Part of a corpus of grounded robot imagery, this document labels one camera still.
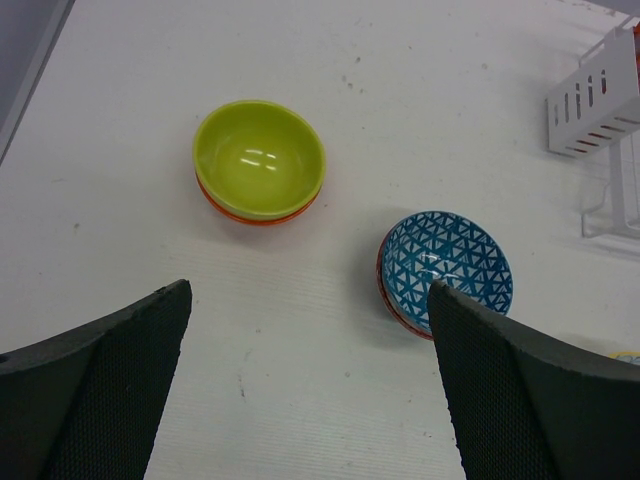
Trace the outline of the orange plastic spoon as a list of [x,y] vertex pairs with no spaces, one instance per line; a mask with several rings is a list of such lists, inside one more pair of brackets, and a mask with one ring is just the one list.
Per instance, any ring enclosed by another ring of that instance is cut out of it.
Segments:
[[569,146],[580,156],[595,153],[639,130],[638,78],[633,71],[593,71],[574,83],[567,110]]

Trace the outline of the orange patterned ceramic bowl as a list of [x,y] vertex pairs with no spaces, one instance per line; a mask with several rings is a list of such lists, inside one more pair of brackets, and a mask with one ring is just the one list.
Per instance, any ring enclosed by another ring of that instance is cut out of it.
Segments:
[[377,258],[376,258],[376,281],[377,281],[377,287],[378,287],[378,291],[380,293],[380,296],[382,298],[382,301],[387,309],[387,311],[390,313],[390,315],[400,324],[402,325],[406,330],[408,330],[409,332],[411,332],[412,334],[425,339],[425,340],[429,340],[432,341],[433,340],[433,336],[429,333],[425,333],[421,330],[418,330],[417,328],[415,328],[414,326],[412,326],[411,324],[409,324],[394,308],[392,302],[390,301],[387,292],[385,290],[385,286],[384,286],[384,282],[383,282],[383,276],[382,276],[382,258],[383,258],[383,252],[384,252],[384,247],[385,244],[387,242],[389,238],[389,235],[386,235],[384,237],[384,239],[382,240],[379,249],[378,249],[378,253],[377,253]]

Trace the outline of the white cutlery holder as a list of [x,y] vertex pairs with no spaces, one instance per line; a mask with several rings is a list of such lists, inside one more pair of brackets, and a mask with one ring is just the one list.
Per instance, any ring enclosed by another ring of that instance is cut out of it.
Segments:
[[616,27],[546,99],[548,149],[580,158],[639,130],[639,27]]

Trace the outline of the lime green plastic bowl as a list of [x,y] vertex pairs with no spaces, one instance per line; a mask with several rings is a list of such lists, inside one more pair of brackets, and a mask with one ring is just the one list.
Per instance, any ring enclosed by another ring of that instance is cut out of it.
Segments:
[[264,100],[241,100],[210,113],[192,144],[195,174],[236,214],[288,215],[320,193],[324,146],[299,114]]

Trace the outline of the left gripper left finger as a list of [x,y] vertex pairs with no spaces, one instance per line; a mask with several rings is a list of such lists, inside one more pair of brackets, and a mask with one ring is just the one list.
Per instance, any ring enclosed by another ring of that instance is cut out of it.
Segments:
[[191,309],[181,279],[2,354],[2,478],[143,478]]

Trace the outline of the white red patterned bowl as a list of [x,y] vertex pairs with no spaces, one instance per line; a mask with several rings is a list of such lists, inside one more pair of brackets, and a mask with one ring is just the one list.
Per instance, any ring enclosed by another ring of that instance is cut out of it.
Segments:
[[387,233],[382,276],[396,311],[432,335],[428,292],[442,281],[499,314],[514,293],[509,262],[494,238],[473,221],[447,211],[424,211],[400,220]]

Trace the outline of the tan yellow rimmed bowl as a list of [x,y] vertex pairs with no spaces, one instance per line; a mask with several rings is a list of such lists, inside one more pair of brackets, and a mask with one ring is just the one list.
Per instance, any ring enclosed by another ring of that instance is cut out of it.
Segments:
[[632,365],[640,365],[640,353],[634,351],[615,352],[609,355],[610,358],[629,363]]

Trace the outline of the orange plastic bowl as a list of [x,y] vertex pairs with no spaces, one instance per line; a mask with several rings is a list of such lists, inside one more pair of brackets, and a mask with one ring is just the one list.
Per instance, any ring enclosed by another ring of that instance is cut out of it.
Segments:
[[206,189],[206,187],[203,185],[203,183],[201,182],[200,178],[198,175],[195,175],[196,178],[196,182],[198,184],[198,187],[201,191],[201,193],[203,194],[203,196],[206,198],[206,200],[209,202],[209,204],[216,209],[219,213],[221,213],[222,215],[224,215],[225,217],[234,220],[236,222],[242,223],[242,224],[246,224],[246,225],[254,225],[254,226],[271,226],[271,225],[278,225],[278,224],[282,224],[285,222],[288,222],[290,220],[293,220],[294,218],[302,215],[317,199],[317,197],[319,196],[319,192],[316,193],[316,195],[309,200],[304,206],[302,206],[301,208],[299,208],[298,210],[288,214],[288,215],[283,215],[283,216],[278,216],[278,217],[273,217],[273,218],[267,218],[267,217],[251,217],[248,214],[236,214],[234,212],[232,212],[231,210],[225,208],[224,206],[222,206],[220,203],[218,203],[209,193],[209,191]]

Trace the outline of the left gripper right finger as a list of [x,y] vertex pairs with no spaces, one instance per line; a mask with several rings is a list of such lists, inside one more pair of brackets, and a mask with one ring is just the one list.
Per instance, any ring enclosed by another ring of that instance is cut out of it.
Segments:
[[639,368],[435,282],[428,309],[469,479],[636,479]]

